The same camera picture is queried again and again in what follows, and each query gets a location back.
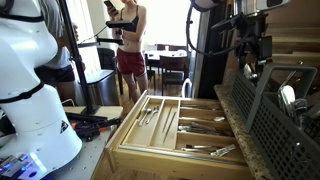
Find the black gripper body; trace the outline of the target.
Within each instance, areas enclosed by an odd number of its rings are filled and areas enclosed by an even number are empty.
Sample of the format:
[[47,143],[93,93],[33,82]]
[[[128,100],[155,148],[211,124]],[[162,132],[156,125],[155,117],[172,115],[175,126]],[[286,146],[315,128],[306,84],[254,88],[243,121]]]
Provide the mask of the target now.
[[247,63],[246,56],[248,54],[251,54],[255,61],[259,63],[263,63],[272,56],[272,37],[264,35],[266,17],[267,14],[264,13],[251,15],[239,13],[211,27],[215,32],[236,30],[236,35],[240,40],[230,50],[235,51],[240,67],[244,67]]

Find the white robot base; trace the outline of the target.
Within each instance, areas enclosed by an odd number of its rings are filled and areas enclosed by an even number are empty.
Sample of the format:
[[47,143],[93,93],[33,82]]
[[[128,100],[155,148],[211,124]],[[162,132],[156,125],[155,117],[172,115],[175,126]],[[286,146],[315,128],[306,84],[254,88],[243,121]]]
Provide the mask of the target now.
[[41,180],[82,148],[57,90],[35,73],[56,53],[37,0],[1,0],[0,107],[15,130],[1,139],[3,180]]

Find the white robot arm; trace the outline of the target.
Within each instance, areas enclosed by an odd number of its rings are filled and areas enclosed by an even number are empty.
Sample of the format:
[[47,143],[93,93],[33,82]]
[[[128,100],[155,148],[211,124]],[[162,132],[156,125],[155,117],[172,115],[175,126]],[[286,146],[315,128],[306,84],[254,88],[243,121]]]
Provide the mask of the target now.
[[236,44],[222,51],[202,53],[192,45],[190,39],[187,39],[187,42],[192,49],[206,56],[217,56],[234,50],[240,62],[248,53],[251,53],[255,57],[255,64],[258,66],[263,65],[266,63],[266,59],[272,54],[272,38],[270,36],[262,36],[262,33],[265,31],[265,19],[268,16],[267,11],[281,8],[289,4],[291,0],[233,1],[233,14],[227,19],[213,25],[211,30],[223,32],[236,29],[240,37],[240,40]]

